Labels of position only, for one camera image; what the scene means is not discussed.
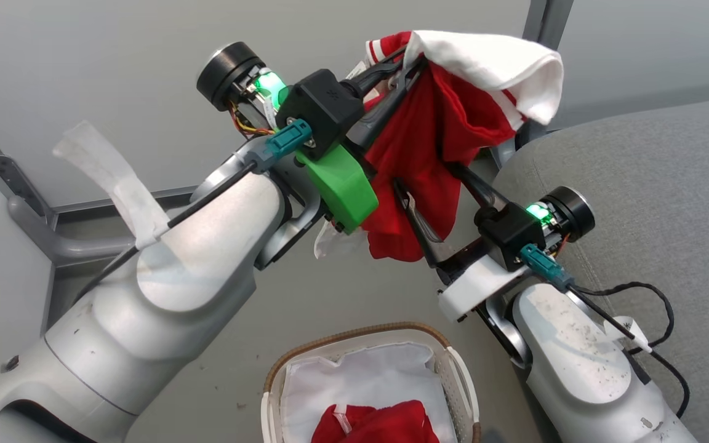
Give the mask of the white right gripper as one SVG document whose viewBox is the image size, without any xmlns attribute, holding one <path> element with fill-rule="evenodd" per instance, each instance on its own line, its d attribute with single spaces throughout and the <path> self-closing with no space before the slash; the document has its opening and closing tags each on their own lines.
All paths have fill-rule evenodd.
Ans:
<svg viewBox="0 0 709 443">
<path fill-rule="evenodd" d="M 481 208 L 503 210 L 508 203 L 502 194 L 487 184 L 478 174 L 461 163 L 447 163 L 447 170 L 466 189 Z M 446 258 L 441 252 L 450 252 L 445 241 L 431 227 L 417 207 L 417 200 L 403 180 L 393 180 L 393 190 L 412 233 L 431 268 L 444 268 Z M 503 295 L 529 276 L 535 275 L 559 291 L 565 291 L 573 277 L 557 263 L 556 257 L 566 245 L 574 243 L 595 227 L 595 216 L 582 194 L 568 187 L 557 187 L 526 208 L 540 220 L 546 241 L 541 250 L 528 244 L 520 251 L 523 266 L 514 272 L 506 271 L 489 257 L 487 244 L 480 235 L 475 260 L 459 270 L 451 283 L 439 295 L 439 307 L 451 321 L 463 319 L 470 311 L 493 297 Z"/>
</svg>

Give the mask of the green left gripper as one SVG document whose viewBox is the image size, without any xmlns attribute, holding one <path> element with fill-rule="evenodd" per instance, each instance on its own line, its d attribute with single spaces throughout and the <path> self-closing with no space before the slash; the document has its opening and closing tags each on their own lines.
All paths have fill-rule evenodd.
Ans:
<svg viewBox="0 0 709 443">
<path fill-rule="evenodd" d="M 424 58 L 417 58 L 403 68 L 403 57 L 404 53 L 393 52 L 347 78 L 347 92 L 357 99 L 366 99 L 380 84 L 388 85 L 389 79 L 394 79 L 394 87 L 317 161 L 301 151 L 313 146 L 305 121 L 290 118 L 287 126 L 278 128 L 275 120 L 284 88 L 300 79 L 284 83 L 244 42 L 230 43 L 210 56 L 199 73 L 198 90 L 217 110 L 229 114 L 234 128 L 247 140 L 234 152 L 237 174 L 273 173 L 288 184 L 290 171 L 298 169 L 299 179 L 309 180 L 310 194 L 320 199 L 321 213 L 338 230 L 351 233 L 378 205 L 365 151 L 382 134 L 427 65 Z"/>
</svg>

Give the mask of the red and white jersey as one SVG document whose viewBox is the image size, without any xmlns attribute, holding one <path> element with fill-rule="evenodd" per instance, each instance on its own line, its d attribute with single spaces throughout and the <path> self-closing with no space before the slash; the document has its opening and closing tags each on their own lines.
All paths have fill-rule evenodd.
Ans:
<svg viewBox="0 0 709 443">
<path fill-rule="evenodd" d="M 428 63 L 367 152 L 378 208 L 363 223 L 374 259 L 423 258 L 392 180 L 410 190 L 441 238 L 455 224 L 460 183 L 445 162 L 470 165 L 482 148 L 514 138 L 526 121 L 548 124 L 562 98 L 560 53 L 506 34 L 415 30 L 367 44 L 369 61 L 404 49 L 403 63 Z"/>
</svg>

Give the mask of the white basket liner cloth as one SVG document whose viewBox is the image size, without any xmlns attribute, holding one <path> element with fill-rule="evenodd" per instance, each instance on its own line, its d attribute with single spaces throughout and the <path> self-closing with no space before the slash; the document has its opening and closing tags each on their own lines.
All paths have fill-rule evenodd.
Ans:
<svg viewBox="0 0 709 443">
<path fill-rule="evenodd" d="M 281 404 L 284 443 L 310 443 L 329 406 L 385 409 L 419 401 L 441 443 L 458 443 L 430 347 L 403 342 L 363 348 L 337 361 L 321 356 L 289 364 Z"/>
</svg>

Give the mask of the white woven laundry basket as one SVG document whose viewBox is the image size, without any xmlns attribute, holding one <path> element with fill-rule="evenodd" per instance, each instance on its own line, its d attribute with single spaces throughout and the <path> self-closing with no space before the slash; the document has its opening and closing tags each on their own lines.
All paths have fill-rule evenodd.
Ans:
<svg viewBox="0 0 709 443">
<path fill-rule="evenodd" d="M 435 355 L 434 370 L 441 376 L 458 443 L 481 443 L 480 407 L 469 368 L 444 335 L 419 322 L 394 322 L 350 330 L 313 340 L 285 353 L 265 379 L 261 403 L 264 443 L 284 443 L 279 399 L 289 364 L 318 356 L 337 361 L 350 351 L 403 342 L 431 348 Z"/>
</svg>

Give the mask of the translucent plastic tag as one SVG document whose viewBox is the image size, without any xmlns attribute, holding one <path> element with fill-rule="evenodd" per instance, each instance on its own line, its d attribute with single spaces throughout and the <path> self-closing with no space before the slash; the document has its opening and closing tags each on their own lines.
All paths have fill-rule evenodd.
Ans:
<svg viewBox="0 0 709 443">
<path fill-rule="evenodd" d="M 339 232 L 331 221 L 324 220 L 313 244 L 315 258 L 327 259 L 348 255 L 359 249 L 367 241 L 367 233 L 358 228 L 351 234 Z"/>
</svg>

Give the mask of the grey fabric sofa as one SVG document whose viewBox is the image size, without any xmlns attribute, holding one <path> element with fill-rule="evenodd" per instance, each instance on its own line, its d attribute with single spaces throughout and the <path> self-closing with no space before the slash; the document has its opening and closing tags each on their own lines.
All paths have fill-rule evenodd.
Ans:
<svg viewBox="0 0 709 443">
<path fill-rule="evenodd" d="M 596 226 L 565 247 L 561 263 L 585 288 L 641 281 L 667 295 L 675 328 L 659 353 L 691 387 L 684 424 L 709 443 L 709 102 L 538 138 L 494 185 L 520 204 L 559 186 L 587 199 Z"/>
</svg>

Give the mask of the small white tape strip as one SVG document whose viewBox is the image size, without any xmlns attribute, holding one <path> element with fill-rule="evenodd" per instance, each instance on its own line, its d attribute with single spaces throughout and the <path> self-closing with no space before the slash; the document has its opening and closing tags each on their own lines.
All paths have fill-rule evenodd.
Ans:
<svg viewBox="0 0 709 443">
<path fill-rule="evenodd" d="M 613 317 L 612 321 L 604 320 L 603 331 L 608 340 L 622 345 L 624 350 L 638 349 L 648 354 L 653 352 L 644 332 L 630 316 L 619 315 Z"/>
</svg>

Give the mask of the plain red garment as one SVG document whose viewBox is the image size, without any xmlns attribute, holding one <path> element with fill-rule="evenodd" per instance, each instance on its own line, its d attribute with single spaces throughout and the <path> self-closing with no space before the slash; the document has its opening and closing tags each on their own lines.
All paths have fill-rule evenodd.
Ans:
<svg viewBox="0 0 709 443">
<path fill-rule="evenodd" d="M 439 443 L 422 402 L 385 409 L 338 404 L 328 407 L 311 443 Z"/>
</svg>

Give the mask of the large white tape strip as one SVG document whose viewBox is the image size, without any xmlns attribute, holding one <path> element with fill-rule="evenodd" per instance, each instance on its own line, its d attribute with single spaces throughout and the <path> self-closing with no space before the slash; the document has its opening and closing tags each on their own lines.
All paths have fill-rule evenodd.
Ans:
<svg viewBox="0 0 709 443">
<path fill-rule="evenodd" d="M 169 217 L 129 162 L 87 121 L 66 131 L 53 155 L 73 164 L 106 191 L 135 238 L 135 249 L 157 244 L 169 231 Z"/>
</svg>

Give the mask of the grey metal upright post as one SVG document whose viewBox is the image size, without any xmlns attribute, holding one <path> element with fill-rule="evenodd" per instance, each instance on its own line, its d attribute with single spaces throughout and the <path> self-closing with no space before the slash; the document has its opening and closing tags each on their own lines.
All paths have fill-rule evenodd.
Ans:
<svg viewBox="0 0 709 443">
<path fill-rule="evenodd" d="M 558 50 L 574 0 L 530 0 L 523 38 Z M 491 149 L 496 168 L 501 169 L 515 152 L 548 132 L 536 122 L 523 124 L 511 140 Z"/>
</svg>

